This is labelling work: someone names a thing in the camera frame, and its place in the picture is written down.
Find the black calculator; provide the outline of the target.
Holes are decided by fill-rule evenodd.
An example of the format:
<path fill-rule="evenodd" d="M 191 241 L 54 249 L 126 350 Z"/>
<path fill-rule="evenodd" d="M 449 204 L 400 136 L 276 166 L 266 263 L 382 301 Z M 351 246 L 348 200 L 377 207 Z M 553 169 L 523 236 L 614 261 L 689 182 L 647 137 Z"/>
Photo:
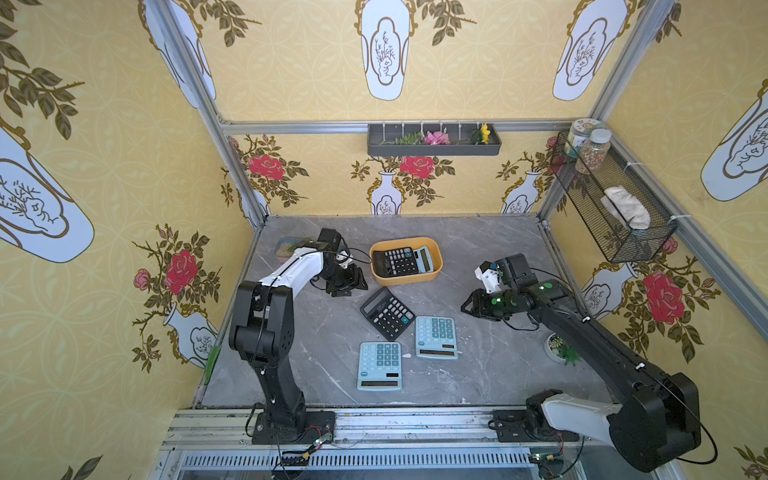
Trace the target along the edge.
<path fill-rule="evenodd" d="M 372 265 L 376 275 L 397 278 L 421 273 L 417 253 L 411 247 L 376 250 L 372 253 Z"/>
<path fill-rule="evenodd" d="M 416 319 L 413 311 L 387 287 L 374 292 L 360 307 L 360 312 L 390 342 L 397 340 Z"/>

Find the yellow storage box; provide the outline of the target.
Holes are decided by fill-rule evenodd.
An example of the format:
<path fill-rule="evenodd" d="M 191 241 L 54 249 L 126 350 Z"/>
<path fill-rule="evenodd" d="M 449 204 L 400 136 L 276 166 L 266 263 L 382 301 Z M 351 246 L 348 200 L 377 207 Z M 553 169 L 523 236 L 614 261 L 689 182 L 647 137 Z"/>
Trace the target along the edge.
<path fill-rule="evenodd" d="M 430 250 L 432 260 L 434 262 L 434 271 L 426 274 L 416 274 L 411 276 L 403 276 L 397 278 L 382 278 L 374 273 L 373 265 L 371 263 L 371 269 L 376 281 L 383 286 L 397 286 L 413 283 L 422 283 L 435 280 L 442 270 L 443 258 L 439 246 L 436 241 L 428 237 L 410 237 L 395 240 L 386 240 L 375 243 L 370 249 L 370 256 L 372 259 L 372 253 L 376 250 L 385 251 L 391 249 L 398 249 L 404 247 L 411 247 L 413 250 L 419 249 L 423 246 L 427 246 Z"/>

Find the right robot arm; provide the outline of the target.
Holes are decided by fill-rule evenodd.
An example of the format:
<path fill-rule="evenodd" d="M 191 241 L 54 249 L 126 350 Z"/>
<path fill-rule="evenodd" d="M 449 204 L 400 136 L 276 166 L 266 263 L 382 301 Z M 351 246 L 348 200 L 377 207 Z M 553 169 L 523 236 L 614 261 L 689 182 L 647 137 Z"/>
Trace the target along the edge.
<path fill-rule="evenodd" d="M 463 313 L 501 321 L 527 313 L 560 336 L 602 378 L 613 403 L 576 398 L 559 389 L 530 396 L 532 425 L 591 437 L 612 446 L 636 470 L 649 473 L 701 444 L 699 394 L 683 373 L 669 375 L 623 344 L 600 323 L 583 316 L 556 280 L 519 289 L 473 291 Z"/>

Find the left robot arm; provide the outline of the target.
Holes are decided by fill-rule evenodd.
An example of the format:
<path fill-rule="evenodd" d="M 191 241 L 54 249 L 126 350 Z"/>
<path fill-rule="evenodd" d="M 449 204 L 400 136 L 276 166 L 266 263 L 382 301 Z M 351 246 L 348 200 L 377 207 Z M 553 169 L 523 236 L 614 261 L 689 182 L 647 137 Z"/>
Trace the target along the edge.
<path fill-rule="evenodd" d="M 342 235 L 324 228 L 317 240 L 296 248 L 272 274 L 244 281 L 236 289 L 228 343 L 257 374 L 265 396 L 251 434 L 255 444 L 291 440 L 311 424 L 333 427 L 334 414 L 307 412 L 289 360 L 295 338 L 294 299 L 315 277 L 325 281 L 325 292 L 332 297 L 368 288 Z"/>

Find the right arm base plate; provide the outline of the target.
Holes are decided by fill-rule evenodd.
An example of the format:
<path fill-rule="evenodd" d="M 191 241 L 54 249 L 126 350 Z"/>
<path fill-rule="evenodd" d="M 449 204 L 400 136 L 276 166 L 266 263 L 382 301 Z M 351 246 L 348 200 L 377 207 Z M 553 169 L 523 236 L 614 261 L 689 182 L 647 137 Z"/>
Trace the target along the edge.
<path fill-rule="evenodd" d="M 495 410 L 488 422 L 499 442 L 577 442 L 580 436 L 552 427 L 542 414 L 529 410 Z"/>

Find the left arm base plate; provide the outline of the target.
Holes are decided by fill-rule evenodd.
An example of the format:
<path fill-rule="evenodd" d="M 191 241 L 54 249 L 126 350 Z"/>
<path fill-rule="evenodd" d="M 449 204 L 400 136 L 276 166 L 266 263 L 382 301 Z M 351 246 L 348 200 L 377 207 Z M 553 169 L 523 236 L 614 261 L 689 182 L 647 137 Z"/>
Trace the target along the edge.
<path fill-rule="evenodd" d="M 336 414 L 330 410 L 300 413 L 295 419 L 278 420 L 271 412 L 257 416 L 251 443 L 253 445 L 311 444 L 323 436 L 332 438 Z"/>

